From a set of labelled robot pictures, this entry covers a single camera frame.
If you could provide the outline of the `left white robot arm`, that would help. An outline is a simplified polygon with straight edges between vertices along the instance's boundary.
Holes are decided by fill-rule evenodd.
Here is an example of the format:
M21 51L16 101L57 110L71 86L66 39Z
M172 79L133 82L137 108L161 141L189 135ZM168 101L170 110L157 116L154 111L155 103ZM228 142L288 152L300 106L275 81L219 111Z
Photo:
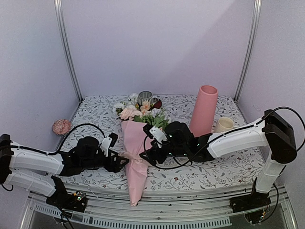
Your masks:
M100 143L87 136L68 152L44 152L19 145L11 141L10 135L3 134L0 137L0 182L52 197L60 207L67 207L71 197L61 177L99 168L117 173L129 163L129 159L110 149L116 139L117 135L113 134Z

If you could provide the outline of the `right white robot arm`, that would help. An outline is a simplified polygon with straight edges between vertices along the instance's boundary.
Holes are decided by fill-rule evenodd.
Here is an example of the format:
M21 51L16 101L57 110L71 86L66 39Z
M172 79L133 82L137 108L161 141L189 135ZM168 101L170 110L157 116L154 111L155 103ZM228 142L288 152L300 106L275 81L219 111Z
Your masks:
M252 123L222 133L195 136L186 123L172 122L164 131L151 125L143 128L152 140L151 148L140 157L152 166L162 164L168 156L186 156L189 161L206 162L232 152L267 146L270 153L262 172L254 182L254 192L246 198L250 208L264 202L284 167L294 161L297 147L293 127L276 110L266 110Z

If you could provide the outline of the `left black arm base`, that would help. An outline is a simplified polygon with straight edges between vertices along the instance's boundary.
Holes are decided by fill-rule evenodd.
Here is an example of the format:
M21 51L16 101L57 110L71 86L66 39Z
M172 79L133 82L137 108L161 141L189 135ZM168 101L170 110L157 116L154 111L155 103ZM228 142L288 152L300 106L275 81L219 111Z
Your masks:
M67 209L84 213L88 199L86 194L81 191L76 191L69 194L64 183L58 177L51 176L55 184L55 192L46 198L46 203L57 207L58 209Z

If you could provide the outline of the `pink flower bouquet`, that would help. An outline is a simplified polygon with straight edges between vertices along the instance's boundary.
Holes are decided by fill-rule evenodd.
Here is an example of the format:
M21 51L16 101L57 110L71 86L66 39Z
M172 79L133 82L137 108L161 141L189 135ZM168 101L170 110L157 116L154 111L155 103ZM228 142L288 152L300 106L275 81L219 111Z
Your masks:
M157 126L161 130L169 124L170 118L162 109L153 109L153 103L144 102L143 106L138 104L138 94L131 94L127 101L121 101L113 106L113 111L121 120L122 135L123 135L123 153L140 155L140 153L149 150L152 146L152 140L143 131L146 124ZM137 206L142 197L147 179L147 170L150 164L143 161L131 160L126 166L126 176L128 183L128 191L130 205Z

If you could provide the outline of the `cream printed ribbon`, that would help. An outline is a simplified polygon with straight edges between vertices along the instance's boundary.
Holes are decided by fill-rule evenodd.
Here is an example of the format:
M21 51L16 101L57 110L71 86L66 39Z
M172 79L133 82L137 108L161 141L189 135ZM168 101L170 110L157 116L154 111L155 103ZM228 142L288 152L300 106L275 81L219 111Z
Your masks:
M143 161L143 159L139 155L131 154L129 152L125 152L124 157L131 160Z

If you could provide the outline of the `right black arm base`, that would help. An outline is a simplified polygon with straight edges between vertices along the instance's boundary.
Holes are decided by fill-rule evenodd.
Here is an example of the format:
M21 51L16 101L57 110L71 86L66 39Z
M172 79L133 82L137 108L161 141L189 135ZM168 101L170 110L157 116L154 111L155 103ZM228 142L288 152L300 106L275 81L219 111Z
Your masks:
M258 193L255 189L252 190L251 194L230 199L230 207L233 213L259 208L258 211L253 211L244 215L245 219L250 224L261 223L266 216L270 204L271 200L269 198L269 193Z

